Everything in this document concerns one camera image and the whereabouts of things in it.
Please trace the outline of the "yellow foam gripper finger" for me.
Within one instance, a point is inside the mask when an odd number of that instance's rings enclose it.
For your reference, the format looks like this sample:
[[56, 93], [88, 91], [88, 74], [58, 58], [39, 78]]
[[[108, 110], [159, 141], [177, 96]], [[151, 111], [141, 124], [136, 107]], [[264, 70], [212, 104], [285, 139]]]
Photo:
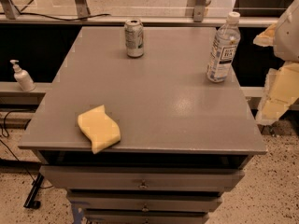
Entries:
[[293, 22], [270, 25], [253, 39], [255, 45], [272, 47], [284, 64], [270, 68], [263, 97], [258, 105], [256, 122], [272, 125], [299, 99], [299, 26]]

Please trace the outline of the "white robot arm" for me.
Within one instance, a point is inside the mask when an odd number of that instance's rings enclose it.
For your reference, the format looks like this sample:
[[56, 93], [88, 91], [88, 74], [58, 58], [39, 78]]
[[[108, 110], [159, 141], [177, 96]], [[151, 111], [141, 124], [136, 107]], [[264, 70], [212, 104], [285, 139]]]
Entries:
[[278, 70], [269, 69], [255, 117], [260, 125], [272, 125], [299, 99], [299, 0], [294, 0], [253, 43], [272, 47], [275, 56], [284, 61]]

